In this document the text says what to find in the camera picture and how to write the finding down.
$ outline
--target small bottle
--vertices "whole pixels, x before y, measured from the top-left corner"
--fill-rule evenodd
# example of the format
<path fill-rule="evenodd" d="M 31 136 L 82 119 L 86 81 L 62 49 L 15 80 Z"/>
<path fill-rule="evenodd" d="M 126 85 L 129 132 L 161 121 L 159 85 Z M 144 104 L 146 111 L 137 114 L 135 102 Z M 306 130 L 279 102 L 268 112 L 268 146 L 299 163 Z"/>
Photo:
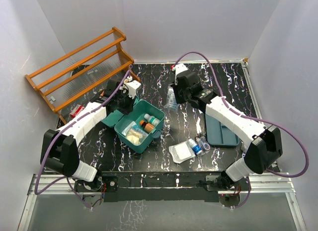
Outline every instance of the small bottle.
<path fill-rule="evenodd" d="M 156 118 L 155 116 L 150 116 L 148 113 L 144 115 L 144 118 L 154 126 L 157 126 L 158 123 L 160 122 L 158 118 Z"/>
<path fill-rule="evenodd" d="M 142 126 L 147 133 L 151 133 L 151 131 L 155 128 L 153 125 L 146 123 L 144 120 L 140 121 L 140 126 Z"/>
<path fill-rule="evenodd" d="M 189 146 L 191 146 L 192 150 L 196 155 L 200 155 L 202 153 L 202 149 L 192 138 L 187 140 L 187 143 L 189 144 Z"/>
<path fill-rule="evenodd" d="M 199 144 L 200 148 L 204 151 L 209 151 L 211 149 L 210 145 L 207 143 L 207 139 L 204 136 L 195 137 L 195 141 Z"/>

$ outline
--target teal plastic box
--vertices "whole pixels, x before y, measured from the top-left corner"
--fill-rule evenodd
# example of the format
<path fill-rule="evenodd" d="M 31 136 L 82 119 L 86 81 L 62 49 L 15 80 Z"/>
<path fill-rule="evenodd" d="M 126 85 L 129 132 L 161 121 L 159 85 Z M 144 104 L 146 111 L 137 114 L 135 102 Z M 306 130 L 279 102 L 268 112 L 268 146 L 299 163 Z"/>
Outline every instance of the teal plastic box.
<path fill-rule="evenodd" d="M 132 121 L 135 121 L 137 125 L 141 129 L 143 129 L 139 125 L 139 122 L 141 120 L 146 121 L 146 119 L 144 119 L 144 115 L 146 113 L 155 116 L 156 118 L 160 120 L 160 122 L 157 124 L 157 126 L 155 126 L 155 129 L 153 129 L 152 132 L 148 134 L 146 139 L 139 146 L 136 146 L 132 144 L 130 141 L 128 141 L 124 135 L 122 135 L 122 131 Z M 119 139 L 123 143 L 125 143 L 127 146 L 129 146 L 132 150 L 134 150 L 137 153 L 143 153 L 144 150 L 153 141 L 153 139 L 160 137 L 161 131 L 163 129 L 164 117 L 165 117 L 165 114 L 160 109 L 154 107 L 153 105 L 151 105 L 145 100 L 139 100 L 134 105 L 134 110 L 128 115 L 123 115 L 118 110 L 116 110 L 114 113 L 111 113 L 109 116 L 107 116 L 102 122 L 106 124 L 108 127 L 114 127 Z"/>

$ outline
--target cable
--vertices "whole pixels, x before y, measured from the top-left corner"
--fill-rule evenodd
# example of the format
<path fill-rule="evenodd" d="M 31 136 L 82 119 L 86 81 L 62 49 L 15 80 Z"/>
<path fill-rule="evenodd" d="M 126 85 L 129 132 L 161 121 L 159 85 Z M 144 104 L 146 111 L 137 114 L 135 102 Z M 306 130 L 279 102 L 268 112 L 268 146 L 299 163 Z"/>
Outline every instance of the cable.
<path fill-rule="evenodd" d="M 71 122 L 69 125 L 67 125 L 64 129 L 62 129 L 54 138 L 53 140 L 51 141 L 49 147 L 47 148 L 45 154 L 44 154 L 44 157 L 43 157 L 43 160 L 42 160 L 42 163 L 41 163 L 41 166 L 40 166 L 40 169 L 39 169 L 39 172 L 38 172 L 38 175 L 37 175 L 37 178 L 36 178 L 36 182 L 35 182 L 35 190 L 34 190 L 34 193 L 36 195 L 40 195 L 42 194 L 45 190 L 47 190 L 51 185 L 53 185 L 54 183 L 56 183 L 57 181 L 61 180 L 61 179 L 64 179 L 65 176 L 62 176 L 56 180 L 54 180 L 52 183 L 50 183 L 49 185 L 47 185 L 46 187 L 44 187 L 42 190 L 38 191 L 38 187 L 39 187 L 39 182 L 40 182 L 40 178 L 41 178 L 41 174 L 42 174 L 42 171 L 43 171 L 43 168 L 44 168 L 44 165 L 45 165 L 45 162 L 46 162 L 46 159 L 48 158 L 49 156 L 49 153 L 50 153 L 50 150 L 52 149 L 54 143 L 56 142 L 56 140 L 60 137 L 60 135 L 65 132 L 68 128 L 72 127 L 77 121 L 79 121 L 80 119 L 84 118 L 85 116 L 87 116 L 88 114 L 90 113 L 93 113 L 95 111 L 97 111 L 98 109 L 100 109 L 101 107 L 103 107 L 105 104 L 107 104 L 111 98 L 116 94 L 116 92 L 119 90 L 119 88 L 121 87 L 121 85 L 124 83 L 124 80 L 127 78 L 127 76 L 130 74 L 130 69 L 127 70 L 127 72 L 125 73 L 123 79 L 120 81 L 119 85 L 117 86 L 117 88 L 114 90 L 114 92 L 100 105 L 98 106 L 97 108 L 95 109 L 92 109 L 90 112 L 87 112 L 85 114 L 83 114 L 82 116 L 80 116 L 76 121 L 73 121 Z M 82 200 L 82 198 L 79 196 L 79 194 L 74 190 L 74 188 L 71 186 L 70 184 L 70 181 L 69 179 L 67 178 L 67 182 L 70 186 L 70 188 L 72 189 L 72 191 Z M 87 207 L 89 208 L 92 208 L 89 204 L 87 204 L 85 201 L 82 200 L 82 202 L 84 203 L 84 205 L 86 205 Z"/>
<path fill-rule="evenodd" d="M 76 194 L 76 196 L 82 201 L 82 203 L 83 203 L 86 207 L 88 207 L 89 209 L 92 210 L 93 207 L 92 207 L 91 205 L 89 205 L 88 203 L 86 203 L 86 202 L 82 199 L 82 197 L 76 192 L 76 190 L 72 187 L 72 185 L 71 185 L 70 180 L 69 180 L 68 177 L 66 177 L 66 180 L 68 181 L 69 187 L 70 187 L 71 190 L 74 192 L 74 194 Z"/>
<path fill-rule="evenodd" d="M 95 203 L 92 205 L 92 208 L 94 208 L 94 206 L 97 204 L 98 201 L 100 201 L 101 199 L 98 199 L 95 201 Z"/>
<path fill-rule="evenodd" d="M 216 74 L 214 72 L 214 69 L 210 63 L 210 61 L 208 60 L 208 58 L 206 58 L 202 53 L 200 52 L 195 52 L 195 51 L 192 51 L 192 52 L 188 52 L 188 53 L 185 53 L 183 54 L 182 56 L 180 56 L 180 58 L 174 63 L 173 66 L 176 66 L 178 64 L 178 62 L 186 55 L 188 54 L 198 54 L 200 56 L 202 56 L 208 63 L 208 65 L 210 66 L 211 68 L 211 71 L 212 71 L 212 74 L 213 74 L 213 77 L 214 77 L 214 80 L 215 80 L 215 83 L 218 87 L 218 90 L 220 92 L 220 95 L 221 95 L 221 98 L 222 98 L 222 101 L 224 103 L 224 105 L 233 113 L 235 113 L 236 115 L 240 115 L 238 112 L 236 112 L 235 110 L 233 110 L 232 108 L 229 108 L 229 105 L 228 105 L 228 102 L 225 100 L 224 98 L 224 95 L 223 95 L 223 92 L 222 92 L 222 89 L 221 89 L 221 86 L 218 82 L 218 79 L 216 77 Z M 264 123 L 268 123 L 268 124 L 271 124 L 271 125 L 274 125 L 282 130 L 284 130 L 286 133 L 288 133 L 293 139 L 295 139 L 295 141 L 299 144 L 299 146 L 302 148 L 303 152 L 304 152 L 304 155 L 305 155 L 305 167 L 304 169 L 297 173 L 297 174 L 294 174 L 294 175 L 287 175 L 287 174 L 281 174 L 281 173 L 278 173 L 278 172 L 274 172 L 272 170 L 269 170 L 269 169 L 266 169 L 266 171 L 272 173 L 272 174 L 275 174 L 275 175 L 278 175 L 278 176 L 281 176 L 281 177 L 286 177 L 286 178 L 295 178 L 295 177 L 299 177 L 303 174 L 305 174 L 305 172 L 308 170 L 308 167 L 309 167 L 309 156 L 308 156 L 308 152 L 307 152 L 307 149 L 305 148 L 304 144 L 291 132 L 289 131 L 288 129 L 276 124 L 276 123 L 273 123 L 273 122 L 270 122 L 270 121 L 267 121 L 265 119 L 259 119 L 259 118 L 253 118 L 253 117 L 249 117 L 249 116 L 245 116 L 245 115 L 241 115 L 241 117 L 243 118 L 246 118 L 246 119 L 250 119 L 250 120 L 254 120 L 254 121 L 257 121 L 257 122 L 264 122 Z"/>
<path fill-rule="evenodd" d="M 239 207 L 242 207 L 246 202 L 247 202 L 247 200 L 248 200 L 248 198 L 249 198 L 249 195 L 250 195 L 250 191 L 251 191 L 251 189 L 252 189 L 252 187 L 251 187 L 251 185 L 250 185 L 250 181 L 249 181 L 249 177 L 247 177 L 247 178 L 245 178 L 245 180 L 247 181 L 247 183 L 248 183 L 248 192 L 247 192 L 247 196 L 245 197 L 245 200 L 242 202 L 242 203 L 240 203 L 239 205 L 237 205 L 237 206 L 233 206 L 233 208 L 239 208 Z"/>

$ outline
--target wooden dowel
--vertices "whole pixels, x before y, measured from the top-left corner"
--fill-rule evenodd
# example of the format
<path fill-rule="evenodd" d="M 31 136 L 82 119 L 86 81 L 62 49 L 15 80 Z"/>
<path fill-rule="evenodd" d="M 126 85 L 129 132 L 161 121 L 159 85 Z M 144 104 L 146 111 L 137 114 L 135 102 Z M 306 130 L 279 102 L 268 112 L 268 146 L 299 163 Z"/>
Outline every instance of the wooden dowel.
<path fill-rule="evenodd" d="M 39 85 L 37 86 L 37 88 L 38 88 L 38 89 L 41 89 L 41 88 L 47 86 L 48 84 L 52 83 L 53 81 L 57 80 L 58 78 L 62 77 L 63 75 L 66 75 L 68 72 L 70 72 L 70 71 L 76 69 L 78 66 L 84 64 L 85 62 L 87 62 L 87 61 L 93 59 L 94 57 L 96 57 L 96 56 L 98 56 L 98 55 L 100 55 L 101 53 L 103 53 L 104 51 L 108 50 L 109 48 L 115 46 L 117 43 L 120 43 L 121 41 L 123 41 L 123 38 L 119 38 L 119 39 L 117 39 L 116 41 L 114 41 L 114 42 L 108 44 L 107 46 L 105 46 L 105 47 L 99 49 L 99 50 L 96 51 L 95 53 L 93 53 L 93 54 L 87 56 L 86 58 L 80 60 L 79 62 L 73 64 L 72 66 L 66 68 L 65 70 L 59 72 L 59 73 L 56 74 L 55 76 L 53 76 L 53 77 L 49 78 L 48 80 L 44 81 L 43 83 L 39 84 Z"/>
<path fill-rule="evenodd" d="M 110 35 L 110 34 L 113 33 L 113 32 L 115 32 L 115 30 L 114 30 L 114 29 L 111 29 L 110 31 L 107 31 L 106 33 L 100 35 L 99 37 L 96 37 L 95 39 L 91 40 L 90 42 L 87 42 L 86 44 L 84 44 L 84 45 L 78 47 L 77 49 L 75 49 L 75 50 L 73 50 L 73 51 L 67 53 L 66 55 L 64 55 L 64 56 L 62 56 L 62 57 L 60 57 L 60 58 L 58 58 L 57 60 L 55 60 L 55 61 L 49 63 L 49 64 L 46 65 L 45 67 L 42 67 L 41 69 L 37 70 L 36 72 L 33 72 L 32 74 L 30 74 L 30 75 L 29 75 L 30 78 L 33 78 L 33 77 L 37 76 L 38 74 L 40 74 L 40 73 L 46 71 L 47 69 L 51 68 L 52 66 L 54 66 L 54 65 L 58 64 L 59 62 L 61 62 L 61 61 L 65 60 L 65 59 L 67 59 L 68 57 L 70 57 L 70 56 L 76 54 L 77 52 L 79 52 L 79 51 L 85 49 L 86 47 L 88 47 L 88 46 L 94 44 L 95 42 L 97 42 L 97 41 L 103 39 L 104 37 Z"/>
<path fill-rule="evenodd" d="M 127 62 L 125 64 L 123 64 L 121 67 L 117 68 L 116 70 L 112 71 L 111 73 L 105 75 L 103 78 L 99 79 L 97 82 L 95 82 L 94 84 L 92 84 L 91 86 L 87 87 L 86 89 L 82 90 L 81 92 L 77 93 L 76 95 L 74 95 L 72 98 L 68 99 L 67 101 L 65 101 L 64 103 L 62 103 L 60 106 L 58 106 L 55 110 L 56 111 L 60 111 L 62 108 L 65 108 L 66 106 L 68 106 L 70 103 L 72 103 L 73 101 L 75 101 L 76 99 L 78 99 L 79 97 L 81 97 L 82 95 L 86 94 L 87 92 L 89 92 L 90 90 L 92 90 L 93 88 L 95 88 L 96 86 L 98 86 L 99 84 L 103 83 L 105 80 L 109 79 L 110 77 L 112 77 L 113 75 L 117 74 L 118 72 L 120 72 L 121 70 L 123 70 L 124 68 L 128 67 L 129 65 L 131 65 L 131 62 Z"/>
<path fill-rule="evenodd" d="M 67 84 L 68 82 L 76 79 L 77 77 L 79 77 L 80 75 L 84 74 L 86 71 L 89 71 L 90 69 L 94 68 L 95 66 L 99 65 L 100 63 L 102 63 L 103 61 L 107 60 L 108 58 L 112 57 L 113 55 L 117 54 L 120 50 L 115 50 L 112 53 L 108 54 L 107 56 L 104 56 L 103 58 L 101 58 L 100 60 L 96 61 L 95 63 L 91 64 L 90 66 L 87 66 L 86 68 L 84 68 L 83 70 L 77 72 L 75 75 L 67 78 L 66 80 L 64 80 L 63 82 L 59 83 L 58 85 L 54 86 L 53 88 L 49 89 L 48 91 L 44 92 L 44 95 L 49 95 L 50 93 L 52 93 L 53 91 L 57 90 L 58 88 L 62 87 L 63 85 Z"/>

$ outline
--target plastic bag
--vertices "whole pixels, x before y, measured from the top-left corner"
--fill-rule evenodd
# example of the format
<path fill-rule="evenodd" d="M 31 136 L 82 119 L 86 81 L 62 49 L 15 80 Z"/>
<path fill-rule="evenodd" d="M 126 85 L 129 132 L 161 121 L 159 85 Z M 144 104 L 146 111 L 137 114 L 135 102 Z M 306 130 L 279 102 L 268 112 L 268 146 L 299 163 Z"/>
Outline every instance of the plastic bag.
<path fill-rule="evenodd" d="M 195 137 L 195 141 L 199 144 L 200 148 L 203 151 L 203 154 L 206 154 L 210 151 L 211 146 L 208 144 L 207 139 L 201 133 Z"/>
<path fill-rule="evenodd" d="M 169 147 L 169 152 L 172 155 L 172 159 L 175 163 L 182 163 L 185 160 L 195 157 L 194 151 L 189 146 L 187 141 L 179 143 Z"/>
<path fill-rule="evenodd" d="M 167 101 L 164 108 L 167 108 L 169 110 L 172 110 L 174 112 L 178 112 L 179 104 L 177 104 L 173 92 L 173 88 L 171 86 L 168 87 L 168 93 L 167 93 Z"/>

